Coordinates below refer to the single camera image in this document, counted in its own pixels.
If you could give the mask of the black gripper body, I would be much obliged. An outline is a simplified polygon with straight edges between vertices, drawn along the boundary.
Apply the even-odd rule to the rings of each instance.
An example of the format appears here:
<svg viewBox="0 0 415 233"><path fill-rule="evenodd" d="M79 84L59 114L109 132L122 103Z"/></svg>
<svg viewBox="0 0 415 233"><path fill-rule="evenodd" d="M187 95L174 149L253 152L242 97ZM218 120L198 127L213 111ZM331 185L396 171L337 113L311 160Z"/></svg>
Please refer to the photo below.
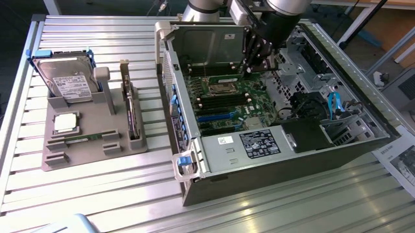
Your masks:
<svg viewBox="0 0 415 233"><path fill-rule="evenodd" d="M262 39L273 43L274 49L279 49L287 40L301 15L286 15L279 12L265 12L259 19L259 25L254 28Z"/></svg>

